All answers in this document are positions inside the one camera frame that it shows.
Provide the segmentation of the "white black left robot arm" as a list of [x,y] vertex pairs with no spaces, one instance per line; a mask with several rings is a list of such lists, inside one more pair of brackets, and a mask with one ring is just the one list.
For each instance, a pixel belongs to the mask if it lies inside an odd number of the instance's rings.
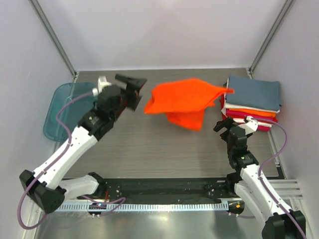
[[121,74],[116,74],[115,79],[126,87],[121,88],[101,76],[96,88],[68,102],[69,106],[83,98],[96,97],[74,130],[66,130],[68,138],[59,149],[33,171],[24,170],[20,174],[25,194],[46,214],[56,211],[65,200],[87,195],[98,198],[104,193],[105,180],[97,173],[70,180],[63,178],[75,162],[114,127],[125,109],[136,110],[142,98],[140,90],[147,80]]

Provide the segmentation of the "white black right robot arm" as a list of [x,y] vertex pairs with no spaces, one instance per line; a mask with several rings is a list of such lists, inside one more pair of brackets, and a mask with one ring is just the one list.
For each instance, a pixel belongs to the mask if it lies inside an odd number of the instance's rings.
[[247,139],[257,129],[259,118],[245,117],[243,124],[227,117],[214,131],[225,128],[220,137],[227,144],[227,155],[234,173],[227,175],[228,189],[239,196],[261,226],[264,239],[305,239],[306,218],[294,211],[276,192],[263,172],[264,164],[248,150]]

